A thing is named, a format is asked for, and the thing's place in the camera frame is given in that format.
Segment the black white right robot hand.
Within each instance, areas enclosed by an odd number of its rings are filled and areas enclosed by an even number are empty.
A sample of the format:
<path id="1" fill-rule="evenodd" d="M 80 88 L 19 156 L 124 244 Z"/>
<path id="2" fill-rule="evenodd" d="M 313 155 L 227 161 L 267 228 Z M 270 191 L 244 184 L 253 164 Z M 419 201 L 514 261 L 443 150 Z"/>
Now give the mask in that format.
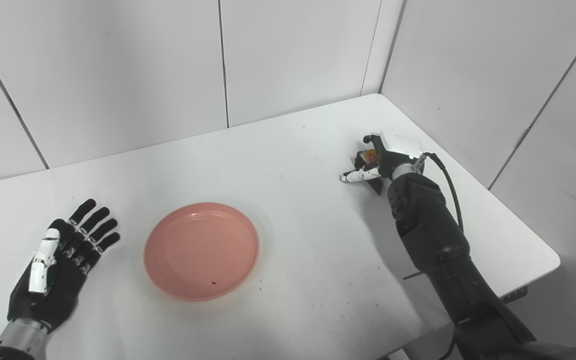
<path id="1" fill-rule="evenodd" d="M 397 169 L 411 168 L 422 155 L 419 141 L 393 132 L 373 132 L 362 142 L 365 148 L 355 155 L 354 169 L 340 175 L 341 182 L 382 186 L 385 179 L 393 180 Z"/>

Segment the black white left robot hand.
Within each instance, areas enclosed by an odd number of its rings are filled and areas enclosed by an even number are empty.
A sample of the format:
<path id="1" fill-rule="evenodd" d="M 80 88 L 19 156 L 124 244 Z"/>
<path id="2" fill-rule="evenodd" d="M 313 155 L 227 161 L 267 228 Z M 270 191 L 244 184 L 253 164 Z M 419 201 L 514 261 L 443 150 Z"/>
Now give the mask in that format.
<path id="1" fill-rule="evenodd" d="M 93 199 L 67 218 L 48 226 L 23 275 L 10 295 L 9 321 L 34 321 L 48 332 L 73 314 L 91 270 L 120 240 L 118 221 Z"/>

